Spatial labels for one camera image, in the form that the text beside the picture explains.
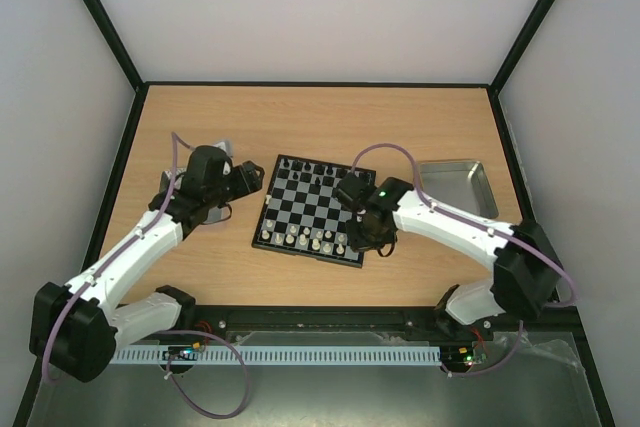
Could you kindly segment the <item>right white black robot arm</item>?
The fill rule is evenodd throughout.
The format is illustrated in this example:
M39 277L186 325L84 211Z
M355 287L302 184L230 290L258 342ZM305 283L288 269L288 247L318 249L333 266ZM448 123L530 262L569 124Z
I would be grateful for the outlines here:
M454 285L439 301L436 326L455 339L471 324L501 314L533 321L548 306L560 278L557 254L542 227L482 218L428 197L420 188L389 177L375 186L354 173L342 178L334 198L354 217L346 224L354 251L392 248L400 232L443 244L482 265L489 278Z

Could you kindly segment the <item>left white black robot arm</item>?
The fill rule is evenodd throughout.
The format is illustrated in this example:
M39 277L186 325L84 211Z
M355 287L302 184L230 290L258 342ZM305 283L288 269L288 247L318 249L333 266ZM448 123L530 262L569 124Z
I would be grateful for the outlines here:
M114 354L149 336L194 324L196 300L172 287L123 305L124 296L164 254L204 224L213 209L261 190L262 167L235 165L225 148L203 145L183 172L171 171L165 189L136 226L106 255L63 285L46 283L34 298L29 350L42 365L89 382Z

